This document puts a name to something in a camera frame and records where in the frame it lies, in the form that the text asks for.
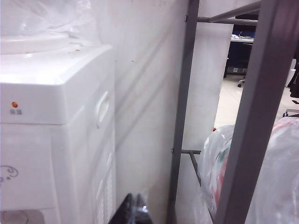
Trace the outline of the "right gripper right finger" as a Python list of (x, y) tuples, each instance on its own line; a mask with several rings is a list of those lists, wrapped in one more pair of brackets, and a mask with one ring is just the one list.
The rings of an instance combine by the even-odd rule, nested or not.
[(151, 224), (149, 211), (141, 194), (137, 195), (137, 200), (136, 200), (136, 223)]

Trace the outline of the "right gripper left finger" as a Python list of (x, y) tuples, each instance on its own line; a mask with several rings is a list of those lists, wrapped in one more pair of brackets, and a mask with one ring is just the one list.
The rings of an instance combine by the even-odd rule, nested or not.
[(112, 216), (109, 224), (134, 224), (135, 210), (134, 198), (132, 193), (126, 195), (115, 214)]

